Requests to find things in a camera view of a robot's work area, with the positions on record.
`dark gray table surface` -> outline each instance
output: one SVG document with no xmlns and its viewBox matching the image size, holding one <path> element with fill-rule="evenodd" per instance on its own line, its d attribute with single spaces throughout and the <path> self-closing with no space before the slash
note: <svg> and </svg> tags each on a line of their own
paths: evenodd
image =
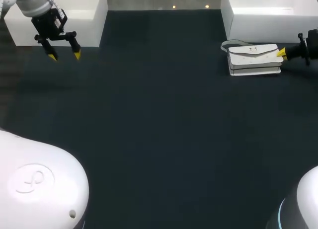
<svg viewBox="0 0 318 229">
<path fill-rule="evenodd" d="M 225 39 L 219 10 L 109 12 L 79 63 L 34 48 L 4 127 L 79 159 L 88 229 L 264 229 L 318 165 L 318 65 L 230 77 Z"/>
</svg>

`bag flap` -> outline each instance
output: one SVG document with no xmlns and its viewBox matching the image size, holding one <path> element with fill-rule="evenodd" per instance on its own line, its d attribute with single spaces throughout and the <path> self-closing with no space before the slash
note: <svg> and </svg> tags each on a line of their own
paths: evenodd
<svg viewBox="0 0 318 229">
<path fill-rule="evenodd" d="M 235 68 L 262 68 L 280 66 L 284 61 L 278 57 L 279 49 L 276 44 L 233 47 L 229 50 L 229 61 Z"/>
<path fill-rule="evenodd" d="M 248 54 L 248 55 L 258 55 L 265 54 L 278 49 L 276 44 L 265 44 L 265 45 L 253 45 L 253 46 L 241 46 L 241 47 L 231 47 L 229 52 L 233 54 Z"/>
</svg>

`white robot body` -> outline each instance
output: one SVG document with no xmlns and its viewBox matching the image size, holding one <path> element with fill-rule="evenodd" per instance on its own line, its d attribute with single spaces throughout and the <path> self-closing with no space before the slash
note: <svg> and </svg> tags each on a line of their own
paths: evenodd
<svg viewBox="0 0 318 229">
<path fill-rule="evenodd" d="M 0 155 L 1 229 L 78 228 L 89 188 L 72 155 L 1 130 Z"/>
<path fill-rule="evenodd" d="M 282 201 L 266 229 L 318 229 L 318 167 Z"/>
</svg>

